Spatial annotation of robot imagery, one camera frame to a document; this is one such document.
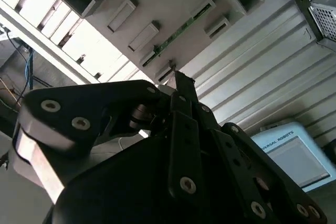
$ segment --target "cable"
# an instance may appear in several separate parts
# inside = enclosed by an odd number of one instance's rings
[[[2,84],[5,86],[5,88],[7,89],[7,91],[12,95],[12,97],[14,98],[14,100],[17,102],[17,104],[19,104],[19,106],[21,106],[21,104],[17,101],[16,97],[13,95],[13,93],[11,92],[11,90],[7,87],[7,85],[5,84],[5,82],[0,78],[0,81],[2,82]]]
[[[17,110],[14,110],[11,106],[9,106],[7,103],[5,103],[2,99],[0,99],[0,102],[7,107],[8,109],[14,111],[15,113],[19,113]]]
[[[19,51],[19,49],[18,49],[18,48],[14,45],[14,43],[12,42],[12,39],[9,37],[9,35],[8,35],[8,31],[6,32],[6,34],[7,34],[7,38],[8,38],[8,40],[9,40],[10,43],[13,45],[13,47],[15,48],[15,50],[22,56],[22,58],[23,58],[23,59],[25,60],[25,62],[27,63],[26,58],[23,56],[23,54],[21,54],[21,52]],[[13,106],[14,108],[15,108],[15,106],[18,104],[19,100],[22,98],[24,92],[26,91],[27,86],[28,86],[28,82],[29,82],[29,79],[26,81],[26,84],[25,84],[25,87],[23,88],[23,91],[21,92],[21,94],[19,95],[17,101],[15,102],[15,104],[14,104],[14,106]]]
[[[19,95],[19,97],[18,97],[18,99],[17,99],[17,102],[14,104],[14,106],[13,106],[13,107],[15,107],[15,106],[16,106],[16,104],[19,102],[19,100],[20,100],[21,98],[23,98],[23,94],[24,94],[24,92],[25,92],[25,91],[26,91],[26,89],[27,89],[28,82],[29,82],[29,79],[26,81],[25,87],[23,88],[23,91],[22,91],[22,92],[21,92],[21,94]]]
[[[8,35],[8,32],[6,32],[6,34],[7,34],[7,38],[9,40],[9,42],[13,45],[13,47],[15,48],[15,50],[22,56],[22,58],[24,58],[25,62],[27,63],[26,58],[23,56],[23,54],[21,54],[20,50],[14,45],[12,39]]]
[[[26,80],[28,81],[28,87],[30,87],[29,78],[30,78],[30,75],[31,75],[31,73],[29,72],[29,62],[31,61],[33,55],[34,55],[34,51],[32,51],[29,54],[28,61],[26,61],[25,76],[26,76]]]
[[[121,143],[120,143],[120,140],[121,140],[121,139],[122,139],[122,137],[119,138],[119,140],[118,140],[118,144],[119,144],[119,147],[121,148],[121,150],[123,151],[124,148],[121,146]]]

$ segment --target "bolt head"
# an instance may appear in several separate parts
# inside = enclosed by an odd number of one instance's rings
[[[71,125],[75,129],[78,129],[81,131],[86,131],[91,127],[90,121],[87,120],[86,118],[81,118],[81,117],[72,119]]]
[[[231,126],[231,130],[236,133],[239,132],[239,129],[236,126]]]
[[[304,208],[303,205],[301,205],[301,204],[297,204],[297,205],[296,205],[296,208],[298,209],[298,211],[299,211],[303,216],[305,216],[305,217],[309,217],[309,213],[308,213],[308,211],[306,210],[306,208]]]
[[[317,217],[317,218],[321,218],[320,213],[315,209],[315,207],[313,206],[309,206],[309,210]]]
[[[182,177],[180,179],[180,187],[189,194],[194,194],[196,192],[195,183],[188,177]]]
[[[261,219],[266,218],[266,212],[265,212],[264,208],[262,207],[262,205],[259,204],[258,202],[253,201],[251,203],[251,209],[255,213],[255,215],[259,216]]]
[[[210,109],[205,105],[202,106],[202,110],[204,110],[205,112],[210,112]]]
[[[61,105],[54,100],[44,100],[41,103],[41,108],[47,112],[55,113],[61,109]]]

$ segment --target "gray surface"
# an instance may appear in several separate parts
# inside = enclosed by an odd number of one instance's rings
[[[308,192],[308,195],[319,205],[328,218],[328,224],[336,223],[336,182],[333,181],[327,185]]]
[[[320,145],[336,138],[336,55],[316,44],[292,0],[265,0],[182,71],[221,124],[254,134],[294,118]]]
[[[0,41],[0,67],[5,64],[14,51],[15,49],[8,39]]]
[[[0,154],[5,153],[10,141],[0,135]],[[0,168],[1,207],[0,223],[40,224],[44,220],[51,200],[37,185],[13,170]]]

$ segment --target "vent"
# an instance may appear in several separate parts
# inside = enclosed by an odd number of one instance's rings
[[[333,11],[314,7],[314,15],[324,35],[336,42],[336,19]]]

